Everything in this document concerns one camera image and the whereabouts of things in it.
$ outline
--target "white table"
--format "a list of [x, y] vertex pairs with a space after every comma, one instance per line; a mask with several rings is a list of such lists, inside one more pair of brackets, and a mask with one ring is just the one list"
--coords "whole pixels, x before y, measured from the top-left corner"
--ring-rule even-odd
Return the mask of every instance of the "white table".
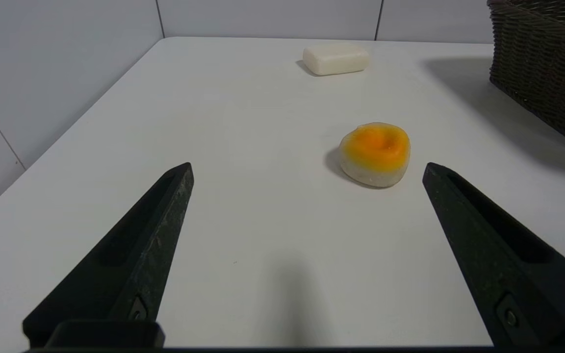
[[[488, 83], [490, 45], [358, 42], [367, 70], [315, 77], [298, 60], [320, 42], [168, 38], [106, 92], [0, 197], [0, 352], [185, 161], [166, 346], [490, 344], [422, 172], [453, 168], [565, 255], [565, 139]], [[372, 121], [412, 143], [386, 190], [333, 160]]]

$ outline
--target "wicker basket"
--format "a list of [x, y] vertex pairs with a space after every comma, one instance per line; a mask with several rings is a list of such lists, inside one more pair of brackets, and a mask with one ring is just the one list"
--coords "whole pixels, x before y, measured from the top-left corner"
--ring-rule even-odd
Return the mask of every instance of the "wicker basket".
[[489, 80], [565, 136], [565, 0], [488, 0]]

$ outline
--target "white soap bar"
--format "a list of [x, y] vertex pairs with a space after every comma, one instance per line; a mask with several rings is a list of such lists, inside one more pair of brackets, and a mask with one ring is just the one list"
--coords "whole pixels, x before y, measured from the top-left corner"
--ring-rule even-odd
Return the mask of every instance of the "white soap bar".
[[306, 48], [302, 61], [319, 76], [345, 74], [365, 70], [370, 54], [350, 43], [323, 44]]

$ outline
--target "screw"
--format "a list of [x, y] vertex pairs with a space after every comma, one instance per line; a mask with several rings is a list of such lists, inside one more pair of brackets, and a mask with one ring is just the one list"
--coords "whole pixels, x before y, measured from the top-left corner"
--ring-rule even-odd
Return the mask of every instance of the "screw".
[[511, 309], [507, 309], [507, 311], [505, 311], [505, 320], [507, 320], [507, 324], [509, 324], [509, 326], [518, 326], [518, 318]]

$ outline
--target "orange soap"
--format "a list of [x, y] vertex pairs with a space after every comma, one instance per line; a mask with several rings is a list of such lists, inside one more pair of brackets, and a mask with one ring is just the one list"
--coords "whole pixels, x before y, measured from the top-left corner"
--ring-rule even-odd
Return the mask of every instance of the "orange soap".
[[339, 144], [341, 169], [350, 178], [372, 187], [398, 183], [409, 165], [407, 133], [391, 124], [360, 125]]

